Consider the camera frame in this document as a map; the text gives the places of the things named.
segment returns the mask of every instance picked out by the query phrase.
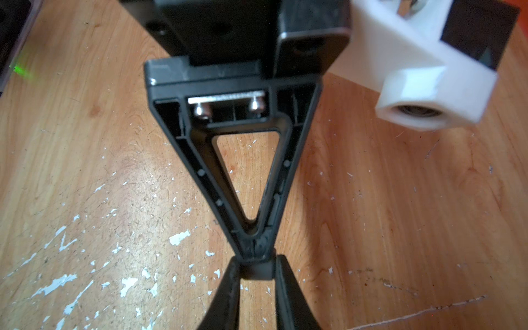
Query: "white 3d printed part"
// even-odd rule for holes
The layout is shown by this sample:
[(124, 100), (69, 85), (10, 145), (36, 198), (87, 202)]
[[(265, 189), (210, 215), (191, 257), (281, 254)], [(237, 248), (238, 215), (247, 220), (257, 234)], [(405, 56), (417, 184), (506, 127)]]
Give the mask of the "white 3d printed part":
[(477, 123), (497, 73), (440, 40), (452, 2), (420, 0), (401, 17), (400, 0), (351, 0), (350, 44), (329, 72), (380, 92), (376, 114), (395, 124), (435, 130)]

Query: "screw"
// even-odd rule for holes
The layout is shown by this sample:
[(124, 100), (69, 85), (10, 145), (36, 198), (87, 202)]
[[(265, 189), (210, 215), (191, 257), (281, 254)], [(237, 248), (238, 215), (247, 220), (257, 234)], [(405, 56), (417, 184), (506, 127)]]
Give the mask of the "screw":
[(194, 106), (194, 116), (198, 119), (207, 120), (213, 116), (209, 103), (197, 103)]
[(249, 111), (261, 114), (266, 110), (266, 101), (262, 96), (253, 96), (249, 101)]

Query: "circular hole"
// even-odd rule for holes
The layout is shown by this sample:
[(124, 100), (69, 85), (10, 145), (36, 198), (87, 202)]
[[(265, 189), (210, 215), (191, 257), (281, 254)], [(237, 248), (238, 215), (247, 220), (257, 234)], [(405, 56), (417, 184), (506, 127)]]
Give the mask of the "circular hole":
[(442, 114), (441, 111), (420, 106), (398, 106), (397, 108), (404, 114), (414, 117), (436, 117)]
[(162, 22), (151, 21), (151, 22), (148, 22), (147, 25), (145, 25), (145, 27), (147, 28), (147, 30), (157, 35), (167, 34), (167, 26), (163, 24)]
[(233, 27), (226, 22), (216, 22), (209, 30), (215, 36), (226, 36), (233, 30)]
[(294, 43), (296, 55), (313, 55), (325, 44), (324, 38), (313, 38), (308, 40), (297, 40)]

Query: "hole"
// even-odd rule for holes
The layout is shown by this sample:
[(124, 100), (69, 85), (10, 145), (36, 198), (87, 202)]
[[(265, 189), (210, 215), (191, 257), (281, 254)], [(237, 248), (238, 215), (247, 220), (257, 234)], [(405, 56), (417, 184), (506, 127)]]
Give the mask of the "hole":
[(278, 142), (275, 131), (222, 135), (216, 140), (219, 156), (251, 222), (257, 217)]
[(436, 117), (442, 114), (441, 111), (420, 106), (398, 106), (397, 109), (414, 117)]
[(211, 25), (209, 30), (215, 36), (226, 36), (233, 30), (233, 27), (226, 22), (216, 22)]
[(301, 55), (301, 56), (308, 56), (313, 55), (317, 53), (317, 50), (321, 48), (325, 44), (325, 39), (320, 38), (312, 38), (312, 39), (305, 39), (305, 40), (297, 40), (294, 43), (294, 54)]
[(147, 25), (145, 25), (145, 28), (147, 28), (147, 30), (157, 35), (167, 34), (167, 26), (162, 22), (150, 21), (147, 23)]

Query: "wood grain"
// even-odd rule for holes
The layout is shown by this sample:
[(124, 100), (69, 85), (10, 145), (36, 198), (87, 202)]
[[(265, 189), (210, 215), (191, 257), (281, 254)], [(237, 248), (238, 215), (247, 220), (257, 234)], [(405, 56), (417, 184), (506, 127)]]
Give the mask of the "wood grain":
[[(117, 1), (44, 2), (19, 60), (31, 78), (0, 99), (1, 329), (199, 324), (233, 252), (147, 108), (142, 65), (165, 56)], [(498, 72), (480, 124), (428, 133), (377, 119), (376, 93), (325, 77), (276, 246), (324, 329), (528, 328), (520, 29)], [(276, 144), (254, 139), (222, 142), (250, 206)], [(76, 278), (34, 295), (64, 275)], [(240, 328), (275, 328), (274, 305), (272, 282), (243, 282)]]

